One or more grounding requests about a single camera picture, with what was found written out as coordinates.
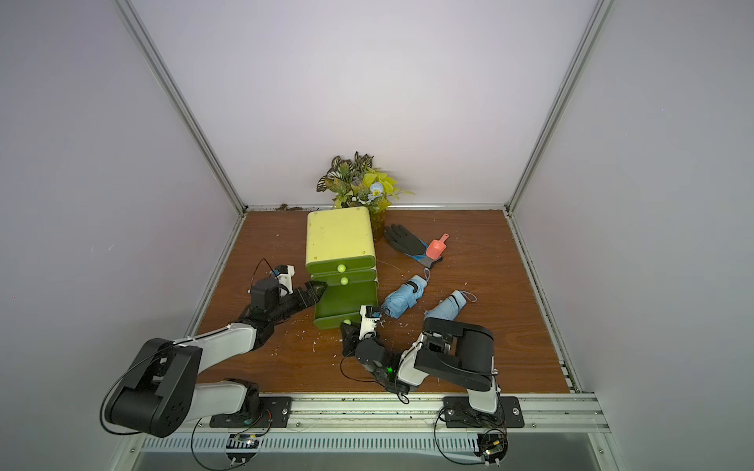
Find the right circuit board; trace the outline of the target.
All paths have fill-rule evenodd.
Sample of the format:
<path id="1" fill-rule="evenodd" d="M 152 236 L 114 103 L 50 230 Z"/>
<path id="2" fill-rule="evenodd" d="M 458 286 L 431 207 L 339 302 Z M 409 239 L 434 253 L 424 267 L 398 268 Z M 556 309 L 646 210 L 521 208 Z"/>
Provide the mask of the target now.
<path id="1" fill-rule="evenodd" d="M 499 466 L 509 451 L 509 439 L 502 429 L 489 429 L 477 435 L 477 454 L 485 466 Z"/>

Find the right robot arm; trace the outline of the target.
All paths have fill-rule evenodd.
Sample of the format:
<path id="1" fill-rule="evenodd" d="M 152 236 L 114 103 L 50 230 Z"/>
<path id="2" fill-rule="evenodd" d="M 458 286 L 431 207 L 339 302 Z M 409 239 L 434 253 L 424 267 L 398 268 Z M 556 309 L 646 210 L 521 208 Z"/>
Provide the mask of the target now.
<path id="1" fill-rule="evenodd" d="M 376 331 L 363 333 L 349 321 L 341 324 L 341 334 L 345 357 L 355 357 L 386 392 L 406 398 L 432 376 L 466 389 L 472 410 L 498 413 L 494 335 L 488 329 L 427 318 L 417 341 L 401 353 L 389 351 Z"/>

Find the artificial plant in vase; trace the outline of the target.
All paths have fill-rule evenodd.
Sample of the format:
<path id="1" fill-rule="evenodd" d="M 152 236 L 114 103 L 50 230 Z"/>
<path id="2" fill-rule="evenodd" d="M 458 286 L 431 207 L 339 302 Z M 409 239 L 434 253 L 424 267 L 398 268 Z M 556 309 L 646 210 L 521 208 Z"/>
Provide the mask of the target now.
<path id="1" fill-rule="evenodd" d="M 374 165 L 374 156 L 355 151 L 353 158 L 335 156 L 318 180 L 317 192 L 332 192 L 335 209 L 364 207 L 375 241 L 384 237 L 387 210 L 404 190 L 397 180 Z"/>

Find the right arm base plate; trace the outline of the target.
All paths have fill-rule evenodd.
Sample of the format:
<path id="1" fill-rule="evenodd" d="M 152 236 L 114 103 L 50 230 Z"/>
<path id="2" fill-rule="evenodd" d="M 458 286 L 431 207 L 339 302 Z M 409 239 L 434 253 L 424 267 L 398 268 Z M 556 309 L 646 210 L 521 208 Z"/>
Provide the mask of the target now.
<path id="1" fill-rule="evenodd" d="M 441 422 L 449 428 L 477 429 L 522 429 L 525 427 L 522 406 L 515 396 L 499 396 L 493 413 L 486 413 L 471 407 L 467 396 L 445 396 L 443 398 Z"/>

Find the light blue umbrella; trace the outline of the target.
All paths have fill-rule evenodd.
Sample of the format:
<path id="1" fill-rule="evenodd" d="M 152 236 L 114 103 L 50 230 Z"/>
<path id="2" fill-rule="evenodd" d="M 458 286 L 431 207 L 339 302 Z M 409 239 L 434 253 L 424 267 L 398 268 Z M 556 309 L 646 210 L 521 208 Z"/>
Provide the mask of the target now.
<path id="1" fill-rule="evenodd" d="M 469 302 L 477 303 L 477 300 L 477 296 L 471 292 L 454 290 L 447 298 L 440 301 L 437 306 L 426 311 L 424 318 L 453 322 Z"/>
<path id="2" fill-rule="evenodd" d="M 394 292 L 391 292 L 380 306 L 381 312 L 394 319 L 402 317 L 418 303 L 430 280 L 430 270 L 425 268 L 422 275 L 414 275 Z"/>

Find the dark green drawer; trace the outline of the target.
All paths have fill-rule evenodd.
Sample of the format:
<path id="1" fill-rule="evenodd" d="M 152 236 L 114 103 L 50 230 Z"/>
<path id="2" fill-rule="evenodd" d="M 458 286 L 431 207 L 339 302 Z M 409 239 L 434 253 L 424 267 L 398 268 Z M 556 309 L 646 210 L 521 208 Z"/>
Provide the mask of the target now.
<path id="1" fill-rule="evenodd" d="M 313 257 L 306 263 L 306 270 L 308 270 L 311 276 L 317 277 L 372 270 L 375 268 L 375 265 L 375 256 L 369 254 L 340 258 Z"/>
<path id="2" fill-rule="evenodd" d="M 337 329 L 344 321 L 359 323 L 361 306 L 378 303 L 376 281 L 345 282 L 336 278 L 315 306 L 313 324 L 320 330 Z"/>
<path id="3" fill-rule="evenodd" d="M 324 282 L 330 287 L 349 286 L 361 283 L 371 283 L 377 280 L 375 269 L 332 272 L 311 275 L 312 281 Z"/>

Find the circuit board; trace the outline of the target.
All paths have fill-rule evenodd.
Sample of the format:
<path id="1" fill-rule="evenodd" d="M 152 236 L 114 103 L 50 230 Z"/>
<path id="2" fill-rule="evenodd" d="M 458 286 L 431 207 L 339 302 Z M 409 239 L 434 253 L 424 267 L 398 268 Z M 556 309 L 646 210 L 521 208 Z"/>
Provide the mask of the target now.
<path id="1" fill-rule="evenodd" d="M 226 456 L 231 467 L 248 463 L 259 450 L 261 439 L 253 434 L 231 434 L 226 442 Z"/>
<path id="2" fill-rule="evenodd" d="M 477 454 L 485 466 L 499 466 L 509 451 L 509 439 L 502 429 L 489 429 L 477 435 Z"/>

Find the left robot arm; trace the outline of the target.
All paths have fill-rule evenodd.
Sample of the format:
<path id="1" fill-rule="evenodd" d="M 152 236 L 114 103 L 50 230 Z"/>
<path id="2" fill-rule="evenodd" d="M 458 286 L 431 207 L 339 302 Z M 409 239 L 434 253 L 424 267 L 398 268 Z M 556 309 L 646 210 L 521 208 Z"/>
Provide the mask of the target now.
<path id="1" fill-rule="evenodd" d="M 102 400 L 102 429 L 124 427 L 124 436 L 144 433 L 165 438 L 185 422 L 229 416 L 253 425 L 262 414 L 257 384 L 230 379 L 198 384 L 203 371 L 265 345 L 275 327 L 322 300 L 327 284 L 309 281 L 289 288 L 277 278 L 251 287 L 251 302 L 235 322 L 182 340 L 153 338 Z"/>

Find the red plastic scoop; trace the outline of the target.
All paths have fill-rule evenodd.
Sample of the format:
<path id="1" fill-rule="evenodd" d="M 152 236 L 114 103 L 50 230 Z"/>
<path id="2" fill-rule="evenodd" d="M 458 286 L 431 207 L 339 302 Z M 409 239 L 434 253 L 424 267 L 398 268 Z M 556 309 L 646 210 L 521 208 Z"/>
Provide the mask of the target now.
<path id="1" fill-rule="evenodd" d="M 425 251 L 425 255 L 432 260 L 441 259 L 444 251 L 447 249 L 446 243 L 449 236 L 449 234 L 444 234 L 440 239 L 434 239 L 431 241 Z"/>

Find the left circuit board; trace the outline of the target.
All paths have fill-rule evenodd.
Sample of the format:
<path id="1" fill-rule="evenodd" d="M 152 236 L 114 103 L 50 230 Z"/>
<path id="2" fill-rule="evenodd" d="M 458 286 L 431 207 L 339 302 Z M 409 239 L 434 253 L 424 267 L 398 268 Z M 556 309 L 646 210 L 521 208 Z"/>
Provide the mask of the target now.
<path id="1" fill-rule="evenodd" d="M 261 439 L 253 434 L 231 434 L 226 442 L 226 456 L 231 467 L 248 463 L 259 450 Z"/>

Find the yellow-green drawer cabinet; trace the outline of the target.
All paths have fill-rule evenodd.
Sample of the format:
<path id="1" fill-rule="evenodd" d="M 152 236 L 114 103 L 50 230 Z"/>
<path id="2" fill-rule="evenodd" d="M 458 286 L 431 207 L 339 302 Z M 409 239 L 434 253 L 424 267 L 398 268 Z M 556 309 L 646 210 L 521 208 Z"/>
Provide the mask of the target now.
<path id="1" fill-rule="evenodd" d="M 306 220 L 306 263 L 313 257 L 375 255 L 368 211 L 364 207 L 311 212 Z"/>

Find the black work glove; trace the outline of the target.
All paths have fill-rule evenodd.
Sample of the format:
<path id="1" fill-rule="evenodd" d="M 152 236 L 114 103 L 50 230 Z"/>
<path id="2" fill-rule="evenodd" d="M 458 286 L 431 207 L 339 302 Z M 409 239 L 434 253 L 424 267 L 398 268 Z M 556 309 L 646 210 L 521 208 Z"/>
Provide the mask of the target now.
<path id="1" fill-rule="evenodd" d="M 386 226 L 384 230 L 384 239 L 389 245 L 414 261 L 421 264 L 424 268 L 432 269 L 435 264 L 444 260 L 443 256 L 432 258 L 427 254 L 429 245 L 419 237 L 407 230 L 403 225 Z"/>

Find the dark green top drawer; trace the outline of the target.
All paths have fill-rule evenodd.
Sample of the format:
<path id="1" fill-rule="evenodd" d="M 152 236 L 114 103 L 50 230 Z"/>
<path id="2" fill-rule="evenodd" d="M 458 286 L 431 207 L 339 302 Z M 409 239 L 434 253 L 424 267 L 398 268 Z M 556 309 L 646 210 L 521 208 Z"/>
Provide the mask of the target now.
<path id="1" fill-rule="evenodd" d="M 317 277 L 372 270 L 375 268 L 375 265 L 375 256 L 369 254 L 340 258 L 313 257 L 306 263 L 306 270 L 308 270 L 311 276 Z"/>

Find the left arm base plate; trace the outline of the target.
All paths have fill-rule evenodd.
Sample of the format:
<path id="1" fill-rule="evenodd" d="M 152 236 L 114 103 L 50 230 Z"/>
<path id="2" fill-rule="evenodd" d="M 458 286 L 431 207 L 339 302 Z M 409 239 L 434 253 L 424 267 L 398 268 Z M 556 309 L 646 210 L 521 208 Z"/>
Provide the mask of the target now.
<path id="1" fill-rule="evenodd" d="M 211 417 L 210 428 L 271 428 L 282 429 L 288 426 L 292 412 L 291 396 L 260 396 L 232 414 L 218 414 Z"/>

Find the dark green bottom drawer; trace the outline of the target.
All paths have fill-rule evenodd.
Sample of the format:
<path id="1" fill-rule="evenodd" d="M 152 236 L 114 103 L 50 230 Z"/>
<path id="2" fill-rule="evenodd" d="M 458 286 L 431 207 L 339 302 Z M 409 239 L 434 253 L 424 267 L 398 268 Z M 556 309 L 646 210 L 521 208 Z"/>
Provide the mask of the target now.
<path id="1" fill-rule="evenodd" d="M 320 330 L 337 329 L 344 321 L 359 323 L 361 306 L 378 303 L 376 281 L 345 282 L 336 278 L 315 306 L 313 324 Z"/>

